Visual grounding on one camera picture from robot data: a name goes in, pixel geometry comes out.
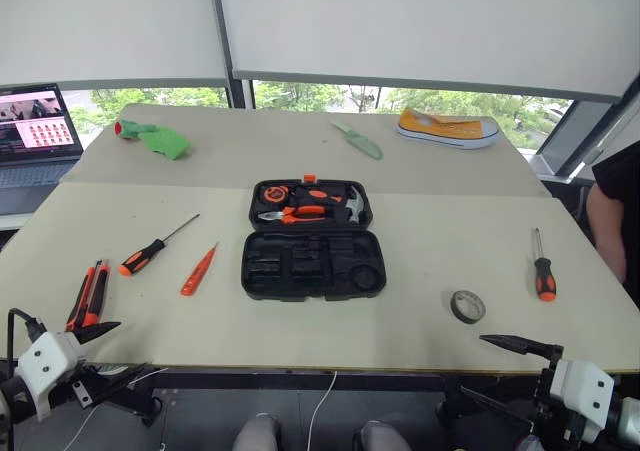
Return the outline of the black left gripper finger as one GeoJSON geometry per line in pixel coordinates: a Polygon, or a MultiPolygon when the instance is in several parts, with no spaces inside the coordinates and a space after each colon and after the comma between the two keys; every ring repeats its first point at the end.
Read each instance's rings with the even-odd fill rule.
{"type": "Polygon", "coordinates": [[[88,392],[92,406],[108,403],[117,406],[149,406],[150,392],[136,389],[134,381],[148,369],[146,363],[128,366],[124,371],[105,375],[88,369],[88,392]]]}
{"type": "Polygon", "coordinates": [[[80,344],[86,344],[120,326],[120,322],[104,322],[82,326],[74,330],[74,336],[80,344]]]}

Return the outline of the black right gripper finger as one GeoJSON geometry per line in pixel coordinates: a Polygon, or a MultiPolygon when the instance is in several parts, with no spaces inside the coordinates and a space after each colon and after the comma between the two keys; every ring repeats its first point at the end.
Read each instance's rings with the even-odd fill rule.
{"type": "Polygon", "coordinates": [[[479,338],[517,354],[533,354],[545,359],[560,359],[564,352],[563,346],[541,343],[515,335],[485,334],[480,335],[479,338]]]}
{"type": "Polygon", "coordinates": [[[532,400],[515,399],[502,402],[465,386],[460,387],[460,392],[484,409],[496,412],[521,423],[534,423],[536,408],[532,400]]]}

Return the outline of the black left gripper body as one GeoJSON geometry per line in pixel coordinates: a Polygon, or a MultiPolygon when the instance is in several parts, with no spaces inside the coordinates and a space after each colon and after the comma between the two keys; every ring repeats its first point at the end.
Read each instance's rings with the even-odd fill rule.
{"type": "Polygon", "coordinates": [[[104,400],[108,379],[86,363],[88,351],[84,345],[78,345],[75,351],[78,362],[71,377],[71,389],[81,406],[97,406],[104,400]]]}

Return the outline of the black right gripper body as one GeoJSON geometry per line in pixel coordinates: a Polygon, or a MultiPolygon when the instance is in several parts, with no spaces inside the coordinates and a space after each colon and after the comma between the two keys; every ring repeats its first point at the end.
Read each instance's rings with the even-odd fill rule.
{"type": "Polygon", "coordinates": [[[550,393],[559,360],[553,357],[541,371],[534,392],[531,431],[541,440],[559,440],[561,436],[561,410],[550,393]]]}

